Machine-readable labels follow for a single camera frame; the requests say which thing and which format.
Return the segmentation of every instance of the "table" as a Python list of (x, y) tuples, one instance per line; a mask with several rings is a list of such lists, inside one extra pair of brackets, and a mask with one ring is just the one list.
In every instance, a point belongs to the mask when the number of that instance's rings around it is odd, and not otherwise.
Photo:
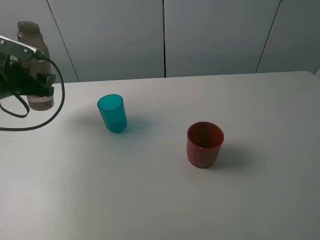
[[(2, 127), (48, 119), (0, 113)], [(2, 240), (320, 239), (320, 80), (308, 72), (67, 83), (60, 115), (0, 132)], [(100, 97), (124, 98), (106, 130)], [(22, 111), (13, 97), (3, 106)], [(188, 127), (224, 131), (216, 165), (192, 166)]]

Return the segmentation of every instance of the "black cable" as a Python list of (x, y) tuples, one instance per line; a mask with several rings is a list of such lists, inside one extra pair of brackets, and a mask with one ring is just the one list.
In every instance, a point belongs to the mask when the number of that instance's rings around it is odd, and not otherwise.
[(18, 99), (18, 101), (19, 101), (20, 103), (22, 103), (22, 105), (24, 106), (24, 108), (25, 108), (25, 110), (26, 110), (26, 114), (17, 114), (17, 113), (11, 112), (11, 111), (5, 109), (5, 108), (1, 105), (1, 103), (0, 103), (0, 109), (1, 109), (2, 111), (4, 111), (5, 113), (10, 114), (11, 116), (14, 116), (14, 117), (16, 117), (16, 118), (23, 119), (23, 118), (25, 118), (26, 116), (28, 116), (28, 114), (29, 114), (29, 112), (30, 112), (30, 108), (29, 108), (28, 104), (26, 103), (26, 101), (23, 100), (23, 98), (22, 98), (21, 96), (19, 96), (19, 95), (16, 93), (16, 91), (14, 91), (14, 90), (12, 89), (12, 87), (9, 85), (8, 79), (7, 79), (6, 75), (4, 74), (4, 69), (5, 69), (5, 66), (3, 66), (2, 71), (0, 71), (0, 75), (1, 75), (1, 76), (3, 77), (3, 79), (4, 79), (4, 82), (3, 82), (2, 84), (5, 85), (5, 86), (9, 89), (9, 91), (12, 93), (12, 95), (15, 96), (15, 98)]
[(56, 112), (52, 115), (52, 117), (50, 117), (47, 121), (45, 121), (44, 123), (41, 123), (39, 125), (36, 126), (30, 126), (30, 127), (18, 127), (18, 128), (11, 128), (11, 127), (0, 127), (0, 131), (7, 131), (7, 132), (24, 132), (24, 131), (31, 131), (31, 130), (35, 130), (35, 129), (39, 129), (47, 124), (49, 124), (50, 122), (52, 122), (53, 119), (56, 118), (56, 116), (60, 113), (62, 107), (64, 106), (65, 103), (65, 98), (66, 98), (66, 91), (65, 91), (65, 83), (62, 77), (62, 74), (58, 68), (58, 66), (49, 58), (45, 58), (44, 60), (48, 61), (49, 63), (52, 64), (52, 66), (55, 68), (55, 70), (57, 71), (59, 78), (61, 80), (61, 91), (62, 91), (62, 98), (61, 98), (61, 103), (60, 106), (58, 107), (58, 109), (56, 110)]

